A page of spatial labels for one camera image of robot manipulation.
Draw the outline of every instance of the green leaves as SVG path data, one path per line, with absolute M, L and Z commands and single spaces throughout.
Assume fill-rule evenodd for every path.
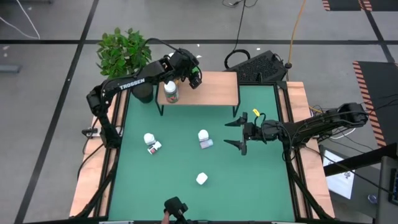
M 131 74 L 152 60 L 152 52 L 147 45 L 143 46 L 146 40 L 139 31 L 134 32 L 130 28 L 126 33 L 127 36 L 122 35 L 117 27 L 114 34 L 103 34 L 102 41 L 98 43 L 97 55 L 101 63 L 97 66 L 101 74 L 109 79 Z

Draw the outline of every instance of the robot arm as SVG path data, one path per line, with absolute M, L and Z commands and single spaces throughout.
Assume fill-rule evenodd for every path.
M 189 51 L 178 49 L 170 58 L 165 56 L 152 62 L 132 76 L 106 80 L 94 87 L 86 99 L 91 112 L 101 123 L 100 136 L 105 147 L 119 148 L 121 145 L 121 138 L 107 116 L 108 108 L 115 94 L 144 83 L 155 85 L 160 82 L 168 83 L 178 78 L 181 78 L 182 81 L 188 78 L 190 86 L 195 89 L 201 84 L 201 74 L 199 76 L 199 72 L 193 72 L 198 64 L 199 61 Z
M 368 121 L 367 113 L 362 106 L 357 103 L 346 103 L 339 108 L 330 109 L 323 114 L 305 119 L 296 123 L 282 123 L 279 121 L 266 120 L 261 126 L 248 123 L 248 114 L 238 120 L 225 124 L 225 126 L 243 125 L 243 141 L 224 140 L 236 146 L 242 155 L 246 155 L 246 141 L 267 141 L 280 140 L 284 146 L 300 147 L 310 140 L 313 136 L 327 133 L 339 127 L 358 128 Z

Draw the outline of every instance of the small wooden shelf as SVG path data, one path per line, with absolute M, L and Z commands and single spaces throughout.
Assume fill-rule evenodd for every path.
M 169 103 L 164 93 L 164 83 L 157 86 L 156 104 L 163 115 L 164 105 L 233 106 L 234 116 L 240 104 L 239 83 L 236 72 L 203 72 L 202 83 L 192 89 L 189 81 L 178 84 L 179 99 Z

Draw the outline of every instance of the keyboard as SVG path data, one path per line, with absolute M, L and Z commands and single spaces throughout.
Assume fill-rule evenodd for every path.
M 270 50 L 225 70 L 236 72 L 240 82 L 259 83 L 280 81 L 286 71 L 283 63 Z
M 391 169 L 390 178 L 390 191 L 392 195 L 389 195 L 388 200 L 394 205 L 398 205 L 398 171 L 397 169 Z

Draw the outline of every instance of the black line on floor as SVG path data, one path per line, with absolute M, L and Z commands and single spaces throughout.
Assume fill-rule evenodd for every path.
M 84 44 L 97 44 L 101 40 L 84 40 Z M 195 39 L 163 40 L 168 44 L 235 44 L 236 40 Z M 80 40 L 0 40 L 0 44 L 79 44 Z M 290 40 L 239 40 L 238 44 L 289 45 Z M 295 40 L 295 45 L 398 45 L 398 40 Z
M 371 24 L 373 32 L 377 37 L 377 40 L 380 41 L 380 46 L 381 46 L 381 49 L 383 50 L 384 56 L 386 56 L 386 59 L 388 62 L 394 63 L 395 60 L 392 57 L 391 52 L 388 49 L 388 46 L 387 46 L 386 42 L 384 41 L 383 36 L 381 35 L 381 32 L 376 24 L 376 21 L 373 18 L 372 12 L 365 10 L 365 14 L 366 14 L 366 17 L 368 17 L 369 23 Z
M 59 117 L 61 115 L 63 104 L 65 102 L 70 84 L 72 82 L 73 74 L 75 73 L 76 66 L 77 66 L 77 63 L 78 63 L 80 55 L 81 55 L 81 50 L 83 49 L 83 46 L 84 46 L 84 40 L 87 38 L 88 30 L 90 28 L 91 22 L 93 21 L 93 17 L 94 17 L 94 13 L 95 13 L 97 5 L 98 5 L 98 1 L 99 0 L 93 1 L 93 4 L 90 9 L 90 13 L 88 14 L 88 18 L 87 18 L 85 27 L 83 29 L 83 33 L 81 34 L 79 44 L 76 48 L 75 55 L 73 56 L 73 60 L 71 62 L 71 65 L 70 65 L 70 68 L 68 71 L 68 75 L 65 79 L 60 97 L 59 97 L 57 105 L 55 107 L 55 111 L 52 116 L 49 129 L 47 130 L 47 134 L 45 135 L 42 148 L 40 150 L 34 170 L 32 172 L 32 176 L 30 177 L 30 181 L 26 188 L 24 198 L 22 199 L 16 219 L 14 221 L 15 224 L 21 224 L 24 222 L 24 219 L 25 219 L 25 216 L 27 213 L 27 209 L 29 207 L 30 201 L 32 200 L 32 196 L 33 196 L 34 190 L 36 188 L 37 181 L 39 180 L 40 173 L 41 173 L 43 165 L 44 165 L 44 160 L 47 157 L 47 153 L 50 148 L 51 140 L 53 138 L 55 128 L 57 127 L 57 123 L 58 123 Z

